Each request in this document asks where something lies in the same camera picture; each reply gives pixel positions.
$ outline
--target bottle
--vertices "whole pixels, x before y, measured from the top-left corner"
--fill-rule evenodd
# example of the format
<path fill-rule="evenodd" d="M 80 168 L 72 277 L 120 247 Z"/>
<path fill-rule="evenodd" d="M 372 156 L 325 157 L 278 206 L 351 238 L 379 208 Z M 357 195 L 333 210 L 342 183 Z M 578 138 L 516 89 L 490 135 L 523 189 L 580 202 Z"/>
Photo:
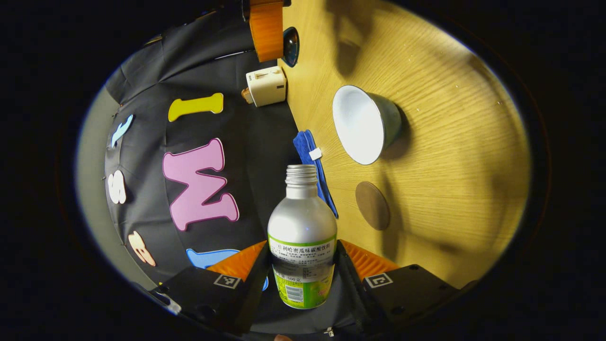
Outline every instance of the bottle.
<path fill-rule="evenodd" d="M 335 269 L 337 224 L 318 197 L 317 182 L 316 166 L 289 165 L 286 198 L 273 210 L 267 226 L 280 298 L 297 309 L 326 302 Z"/>

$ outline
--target wooden table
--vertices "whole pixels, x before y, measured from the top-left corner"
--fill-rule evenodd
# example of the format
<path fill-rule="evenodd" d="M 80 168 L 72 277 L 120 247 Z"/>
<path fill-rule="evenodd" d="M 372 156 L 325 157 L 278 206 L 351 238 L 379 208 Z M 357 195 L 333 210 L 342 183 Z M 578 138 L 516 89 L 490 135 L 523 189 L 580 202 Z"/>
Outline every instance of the wooden table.
<path fill-rule="evenodd" d="M 301 52 L 294 68 L 280 61 L 297 127 L 310 129 L 323 153 L 338 237 L 461 288 L 490 269 L 525 208 L 531 160 L 518 112 L 484 62 L 447 33 L 393 4 L 345 3 L 285 8 L 284 28 L 297 28 Z M 369 166 L 354 162 L 332 119 L 333 95 L 345 84 L 394 101 L 410 141 Z M 358 210 L 361 181 L 388 201 L 384 231 Z"/>

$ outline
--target pink letter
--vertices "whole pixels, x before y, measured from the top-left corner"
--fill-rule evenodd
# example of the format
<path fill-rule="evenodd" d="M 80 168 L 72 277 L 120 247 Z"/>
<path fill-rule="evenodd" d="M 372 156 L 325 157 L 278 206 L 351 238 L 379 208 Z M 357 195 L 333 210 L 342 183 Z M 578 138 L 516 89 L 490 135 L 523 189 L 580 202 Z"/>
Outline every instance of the pink letter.
<path fill-rule="evenodd" d="M 227 183 L 222 177 L 200 174 L 198 171 L 213 169 L 220 172 L 225 166 L 223 144 L 218 138 L 210 140 L 206 146 L 181 154 L 164 154 L 162 168 L 164 177 L 186 184 L 187 188 L 170 205 L 170 215 L 175 226 L 184 231 L 189 223 L 225 217 L 238 220 L 240 213 L 236 200 L 229 193 L 221 195 L 214 203 L 204 204 Z"/>

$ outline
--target round coaster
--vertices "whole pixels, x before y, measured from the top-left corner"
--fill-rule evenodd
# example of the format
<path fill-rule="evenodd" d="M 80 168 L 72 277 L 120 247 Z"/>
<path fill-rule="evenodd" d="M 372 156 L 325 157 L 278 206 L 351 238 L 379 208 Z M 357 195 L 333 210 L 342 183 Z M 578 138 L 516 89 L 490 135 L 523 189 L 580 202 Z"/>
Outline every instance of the round coaster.
<path fill-rule="evenodd" d="M 358 209 L 366 222 L 375 230 L 389 226 L 389 206 L 383 193 L 373 184 L 363 181 L 356 187 Z"/>

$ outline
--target towel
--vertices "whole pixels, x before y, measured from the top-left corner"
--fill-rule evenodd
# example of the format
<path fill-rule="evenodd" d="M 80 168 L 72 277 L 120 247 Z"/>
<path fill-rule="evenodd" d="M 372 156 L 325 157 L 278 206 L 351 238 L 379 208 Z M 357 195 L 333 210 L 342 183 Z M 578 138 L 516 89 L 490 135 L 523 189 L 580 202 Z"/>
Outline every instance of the towel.
<path fill-rule="evenodd" d="M 299 153 L 302 164 L 314 164 L 318 170 L 318 197 L 324 200 L 324 202 L 330 207 L 335 215 L 335 218 L 339 218 L 335 203 L 333 202 L 330 192 L 328 191 L 328 185 L 326 184 L 326 176 L 324 175 L 324 169 L 322 168 L 322 162 L 320 159 L 312 160 L 309 156 L 309 152 L 316 149 L 316 143 L 313 141 L 313 136 L 309 130 L 299 132 L 293 140 L 295 148 Z"/>

